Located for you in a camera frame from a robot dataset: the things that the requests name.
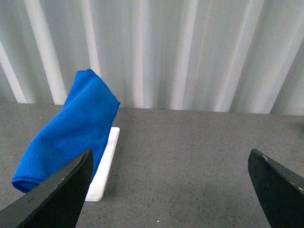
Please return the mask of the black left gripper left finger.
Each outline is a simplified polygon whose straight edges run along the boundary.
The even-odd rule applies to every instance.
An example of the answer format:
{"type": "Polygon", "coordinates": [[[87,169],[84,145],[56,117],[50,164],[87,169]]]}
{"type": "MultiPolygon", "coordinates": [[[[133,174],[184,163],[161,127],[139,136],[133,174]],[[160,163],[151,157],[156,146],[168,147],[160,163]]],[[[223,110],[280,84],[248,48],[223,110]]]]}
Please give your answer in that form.
{"type": "Polygon", "coordinates": [[[2,228],[74,228],[93,172],[87,149],[0,212],[2,228]]]}

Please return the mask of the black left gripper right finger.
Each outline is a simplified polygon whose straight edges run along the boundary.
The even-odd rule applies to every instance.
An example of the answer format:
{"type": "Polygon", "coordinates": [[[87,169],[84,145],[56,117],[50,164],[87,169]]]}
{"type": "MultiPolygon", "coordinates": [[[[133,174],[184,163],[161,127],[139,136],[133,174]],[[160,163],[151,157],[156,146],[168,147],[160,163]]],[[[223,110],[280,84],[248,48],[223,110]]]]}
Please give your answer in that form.
{"type": "Polygon", "coordinates": [[[263,212],[272,228],[304,226],[304,178],[252,149],[248,172],[263,212]]]}

